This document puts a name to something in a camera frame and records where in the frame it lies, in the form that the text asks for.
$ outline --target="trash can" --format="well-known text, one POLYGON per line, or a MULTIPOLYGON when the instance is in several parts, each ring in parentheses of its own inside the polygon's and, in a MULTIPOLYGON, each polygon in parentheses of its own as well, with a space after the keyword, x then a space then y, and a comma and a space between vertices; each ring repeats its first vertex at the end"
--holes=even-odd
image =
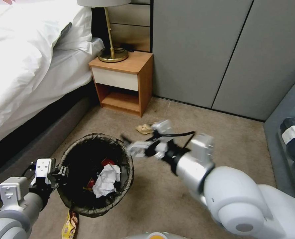
POLYGON ((89 134, 69 146, 64 152, 59 167, 67 166, 67 180, 60 184, 58 192, 66 207, 87 217, 98 217, 118 204, 130 189, 134 168, 131 155, 122 141, 105 135, 89 134), (91 179, 98 178, 104 160, 120 167, 120 182, 115 182, 116 192, 96 198, 86 188, 91 179))

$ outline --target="gray wardrobe door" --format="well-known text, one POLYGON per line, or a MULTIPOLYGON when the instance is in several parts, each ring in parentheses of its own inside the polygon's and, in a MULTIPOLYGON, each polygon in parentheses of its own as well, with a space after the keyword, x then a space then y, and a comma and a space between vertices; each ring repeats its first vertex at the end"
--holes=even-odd
POLYGON ((211 107, 251 2, 154 1, 154 93, 211 107))
POLYGON ((254 0, 213 109, 265 120, 295 83, 295 0, 254 0))

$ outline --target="white label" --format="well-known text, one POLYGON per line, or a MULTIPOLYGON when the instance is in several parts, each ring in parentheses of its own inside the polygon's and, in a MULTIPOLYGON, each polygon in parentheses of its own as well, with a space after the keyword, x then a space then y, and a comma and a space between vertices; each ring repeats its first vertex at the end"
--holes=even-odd
POLYGON ((282 139, 284 143, 287 145, 291 140, 295 138, 295 125, 288 128, 285 132, 282 134, 282 139))

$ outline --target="snack wrapper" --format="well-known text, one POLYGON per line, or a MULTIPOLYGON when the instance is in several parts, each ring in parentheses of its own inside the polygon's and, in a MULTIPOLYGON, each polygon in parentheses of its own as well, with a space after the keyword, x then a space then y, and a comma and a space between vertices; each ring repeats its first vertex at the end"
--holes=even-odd
POLYGON ((61 238, 74 239, 75 235, 77 234, 78 222, 79 214, 69 209, 67 222, 65 223, 61 231, 61 238))

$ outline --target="bed frame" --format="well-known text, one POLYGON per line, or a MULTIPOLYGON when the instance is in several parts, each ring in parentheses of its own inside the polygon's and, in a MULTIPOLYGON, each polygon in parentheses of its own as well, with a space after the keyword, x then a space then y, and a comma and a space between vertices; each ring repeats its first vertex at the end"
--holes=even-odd
POLYGON ((50 104, 0 141, 0 183, 21 176, 32 161, 49 158, 88 109, 98 104, 91 81, 50 104))

